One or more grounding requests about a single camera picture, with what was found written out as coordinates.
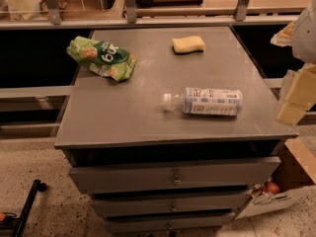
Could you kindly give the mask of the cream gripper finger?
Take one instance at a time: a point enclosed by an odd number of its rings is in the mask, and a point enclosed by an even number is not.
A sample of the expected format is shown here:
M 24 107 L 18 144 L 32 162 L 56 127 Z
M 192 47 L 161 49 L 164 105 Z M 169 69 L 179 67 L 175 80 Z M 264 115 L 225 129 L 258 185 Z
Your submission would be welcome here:
M 280 88 L 276 120 L 296 125 L 316 104 L 316 64 L 305 63 L 298 71 L 288 70 Z
M 281 47 L 292 46 L 294 26 L 295 21 L 292 21 L 277 34 L 274 34 L 271 38 L 271 44 Z

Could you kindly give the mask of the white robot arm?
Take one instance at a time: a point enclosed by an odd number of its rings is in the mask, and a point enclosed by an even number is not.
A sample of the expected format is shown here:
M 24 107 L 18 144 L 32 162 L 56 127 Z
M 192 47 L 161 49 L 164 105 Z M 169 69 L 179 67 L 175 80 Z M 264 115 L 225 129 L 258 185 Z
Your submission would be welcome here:
M 282 84 L 282 97 L 276 120 L 296 125 L 316 104 L 316 0 L 299 17 L 271 38 L 271 44 L 292 48 L 303 61 L 297 72 L 288 73 Z

